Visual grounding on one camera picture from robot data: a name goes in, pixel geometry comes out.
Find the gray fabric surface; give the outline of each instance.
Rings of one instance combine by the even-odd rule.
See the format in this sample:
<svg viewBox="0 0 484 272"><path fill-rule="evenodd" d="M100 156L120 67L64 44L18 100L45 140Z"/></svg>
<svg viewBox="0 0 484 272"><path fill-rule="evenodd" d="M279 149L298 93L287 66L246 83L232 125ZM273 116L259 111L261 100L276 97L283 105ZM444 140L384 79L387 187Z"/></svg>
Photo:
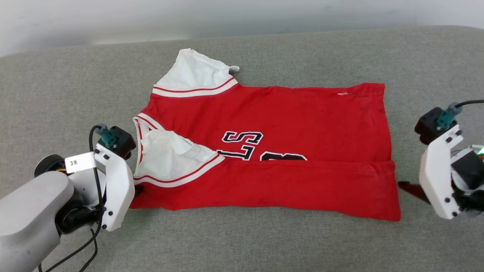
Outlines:
<svg viewBox="0 0 484 272"><path fill-rule="evenodd" d="M385 83L398 180L417 182L425 146L413 127L423 113L484 95L484 30L464 27L103 45L8 56L0 59L0 197L30 180L44 156L86 152L94 124L117 125L135 135L132 117L146 106L178 50L187 47L239 65L235 77L247 86ZM468 106L459 115L464 144L484 143L483 116L482 106ZM134 169L134 159L129 164ZM484 269L481 216L446 221L399 193L399 223L284 208L129 211L120 229L101 233L100 252L87 271ZM44 268L89 236L64 236ZM78 271L92 252L89 247L56 271Z"/></svg>

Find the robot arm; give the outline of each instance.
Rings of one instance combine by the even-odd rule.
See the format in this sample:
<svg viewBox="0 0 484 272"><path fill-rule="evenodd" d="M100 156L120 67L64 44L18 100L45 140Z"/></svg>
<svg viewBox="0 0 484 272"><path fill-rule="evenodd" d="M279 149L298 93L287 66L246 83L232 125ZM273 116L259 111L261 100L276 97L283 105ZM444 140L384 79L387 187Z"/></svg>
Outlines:
<svg viewBox="0 0 484 272"><path fill-rule="evenodd" d="M436 214L452 219L463 211L484 211L484 156L482 146L452 151L463 140L455 121L461 106L484 101L452 103L447 110L434 108L424 114L415 132L428 145L422 156L420 185L400 181L398 186L431 204Z"/></svg>
<svg viewBox="0 0 484 272"><path fill-rule="evenodd" d="M117 127L101 129L100 134L94 158L106 167L106 174L97 170L104 196L102 228L113 231L121 226L135 195L125 159L136 145ZM35 176L0 200L0 263L6 271L33 271L59 245L62 234L90 229L100 218L92 169L69 174L64 159L51 155L39 163Z"/></svg>

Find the red jersey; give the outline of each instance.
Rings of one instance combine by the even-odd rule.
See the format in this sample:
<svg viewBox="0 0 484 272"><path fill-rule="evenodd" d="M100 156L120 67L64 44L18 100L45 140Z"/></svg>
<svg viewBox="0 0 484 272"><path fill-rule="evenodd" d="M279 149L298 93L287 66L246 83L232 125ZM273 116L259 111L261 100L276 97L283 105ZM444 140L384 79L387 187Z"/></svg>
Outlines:
<svg viewBox="0 0 484 272"><path fill-rule="evenodd" d="M181 50L134 118L131 208L284 206L400 220L384 85L244 87Z"/></svg>

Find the label sticker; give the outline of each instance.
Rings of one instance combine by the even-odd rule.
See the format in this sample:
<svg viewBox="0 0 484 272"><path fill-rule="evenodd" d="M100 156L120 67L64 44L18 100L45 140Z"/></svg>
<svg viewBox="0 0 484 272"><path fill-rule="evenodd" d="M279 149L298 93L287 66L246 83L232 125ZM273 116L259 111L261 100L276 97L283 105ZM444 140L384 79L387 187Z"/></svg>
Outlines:
<svg viewBox="0 0 484 272"><path fill-rule="evenodd" d="M65 169L68 174L94 167L96 167L94 152L88 152L65 159Z"/></svg>

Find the jersey lettering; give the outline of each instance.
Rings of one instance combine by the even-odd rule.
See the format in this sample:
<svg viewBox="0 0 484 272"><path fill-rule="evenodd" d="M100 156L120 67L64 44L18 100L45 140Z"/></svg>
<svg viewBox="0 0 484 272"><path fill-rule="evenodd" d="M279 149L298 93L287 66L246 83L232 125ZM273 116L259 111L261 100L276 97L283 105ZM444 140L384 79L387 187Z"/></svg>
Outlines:
<svg viewBox="0 0 484 272"><path fill-rule="evenodd" d="M241 142L246 138L245 142L248 144L259 144L260 140L264 135L261 132L257 131L248 131L248 132L241 132L237 135L237 132L234 131L227 131L222 138L222 141L225 143L231 142Z"/></svg>
<svg viewBox="0 0 484 272"><path fill-rule="evenodd" d="M245 153L228 152L223 150L217 150L217 153L225 157L242 158L244 161L248 161L250 160L254 149L255 147L253 146L242 145L242 150L245 150Z"/></svg>
<svg viewBox="0 0 484 272"><path fill-rule="evenodd" d="M271 161L271 160L304 160L307 161L306 157L300 154L293 153L273 153L266 151L260 156L261 161Z"/></svg>

